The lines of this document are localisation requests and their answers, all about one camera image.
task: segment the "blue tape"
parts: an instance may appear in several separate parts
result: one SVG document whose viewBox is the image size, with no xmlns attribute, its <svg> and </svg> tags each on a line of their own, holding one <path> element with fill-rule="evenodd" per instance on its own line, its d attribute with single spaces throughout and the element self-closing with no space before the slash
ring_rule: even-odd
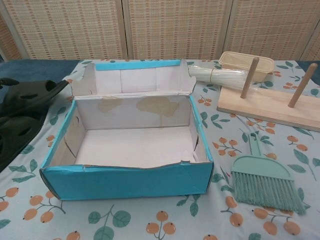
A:
<svg viewBox="0 0 320 240">
<path fill-rule="evenodd" d="M 201 117 L 200 117 L 200 114 L 199 114 L 198 109 L 197 109 L 197 105 L 196 105 L 195 99 L 191 95 L 189 96 L 189 99 L 190 99 L 191 106 L 192 106 L 192 109 L 193 109 L 193 112 L 194 112 L 195 120 L 197 121 L 197 124 L 195 126 L 196 126 L 196 129 L 197 129 L 198 133 L 200 133 L 200 137 L 201 137 L 203 145 L 204 145 L 204 150 L 205 150 L 206 156 L 207 156 L 207 158 L 208 158 L 208 160 L 210 162 L 213 162 L 213 158 L 212 158 L 209 146 L 208 146 L 208 142 L 207 142 L 207 139 L 206 139 L 206 136 L 205 136 L 205 132 L 204 132 L 204 130 L 202 128 L 202 121 L 201 121 Z"/>
<path fill-rule="evenodd" d="M 42 163 L 42 165 L 40 167 L 41 169 L 50 165 L 50 162 L 51 162 L 52 158 L 54 157 L 54 155 L 56 153 L 56 150 L 57 150 L 57 148 L 58 148 L 58 146 L 59 146 L 59 144 L 61 142 L 61 139 L 65 136 L 65 134 L 67 132 L 67 129 L 68 129 L 69 124 L 70 124 L 70 122 L 72 120 L 72 117 L 74 115 L 76 107 L 77 107 L 77 103 L 76 103 L 75 100 L 73 100 L 72 104 L 71 104 L 71 107 L 70 107 L 70 110 L 67 113 L 65 119 L 63 120 L 61 128 L 59 129 L 59 131 L 58 131 L 58 133 L 56 135 L 56 138 L 53 141 L 52 147 L 50 148 L 49 152 L 47 153 L 47 155 L 44 158 L 44 161 L 43 161 L 43 163 Z"/>
<path fill-rule="evenodd" d="M 128 70 L 128 69 L 151 69 L 169 66 L 179 66 L 180 59 L 174 60 L 157 60 L 157 61 L 130 61 L 130 62 L 115 62 L 115 63 L 96 63 L 95 70 Z"/>
</svg>

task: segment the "tablecloth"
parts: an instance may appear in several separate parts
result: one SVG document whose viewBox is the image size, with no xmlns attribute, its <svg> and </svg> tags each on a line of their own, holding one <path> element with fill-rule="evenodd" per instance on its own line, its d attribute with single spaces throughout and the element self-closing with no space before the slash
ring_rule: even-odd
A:
<svg viewBox="0 0 320 240">
<path fill-rule="evenodd" d="M 83 60 L 65 79 L 79 80 L 90 62 L 118 60 Z M 188 60 L 188 64 L 221 68 L 216 60 Z M 267 80 L 255 86 L 293 93 L 305 72 L 295 61 L 275 65 Z M 0 239 L 320 239 L 320 133 L 219 112 L 219 92 L 218 86 L 199 82 L 193 92 L 214 159 L 206 194 L 60 201 L 41 180 L 39 166 L 71 106 L 67 86 L 55 98 L 40 133 L 0 173 Z M 319 86 L 310 81 L 303 94 L 319 98 Z M 232 197 L 231 165 L 237 157 L 250 154 L 250 132 L 258 134 L 265 156 L 291 169 L 305 215 L 237 203 Z"/>
</svg>

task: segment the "wooden base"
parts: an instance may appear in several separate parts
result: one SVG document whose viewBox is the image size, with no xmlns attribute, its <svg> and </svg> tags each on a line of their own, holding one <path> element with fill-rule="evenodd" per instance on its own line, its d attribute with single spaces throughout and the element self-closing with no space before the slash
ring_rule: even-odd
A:
<svg viewBox="0 0 320 240">
<path fill-rule="evenodd" d="M 288 107 L 292 93 L 250 88 L 246 98 L 241 90 L 221 87 L 217 110 L 245 117 L 320 132 L 320 98 L 301 95 L 294 108 Z"/>
</svg>

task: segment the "rattan screen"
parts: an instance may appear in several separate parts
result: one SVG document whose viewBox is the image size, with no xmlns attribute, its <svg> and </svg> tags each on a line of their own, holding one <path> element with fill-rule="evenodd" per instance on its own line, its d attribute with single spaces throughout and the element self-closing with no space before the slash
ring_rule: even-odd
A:
<svg viewBox="0 0 320 240">
<path fill-rule="evenodd" d="M 317 37 L 311 44 L 311 48 L 309 49 L 306 58 L 303 60 L 312 61 L 317 60 L 320 61 L 320 32 L 318 32 Z"/>
<path fill-rule="evenodd" d="M 233 12 L 225 51 L 298 60 L 319 20 L 320 0 L 235 0 Z"/>
<path fill-rule="evenodd" d="M 3 2 L 31 59 L 124 58 L 116 0 Z"/>
<path fill-rule="evenodd" d="M 13 59 L 21 59 L 22 56 L 17 48 L 17 45 L 7 27 L 7 24 L 0 15 L 0 49 L 3 52 L 2 56 L 7 61 Z"/>
<path fill-rule="evenodd" d="M 128 0 L 133 57 L 219 58 L 230 3 L 226 0 Z"/>
</svg>

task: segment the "brush bristles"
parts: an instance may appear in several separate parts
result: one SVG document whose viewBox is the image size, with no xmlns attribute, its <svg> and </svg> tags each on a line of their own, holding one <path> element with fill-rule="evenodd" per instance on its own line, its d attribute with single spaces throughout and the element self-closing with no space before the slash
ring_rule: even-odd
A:
<svg viewBox="0 0 320 240">
<path fill-rule="evenodd" d="M 239 203 L 306 212 L 294 181 L 232 172 L 234 197 Z"/>
</svg>

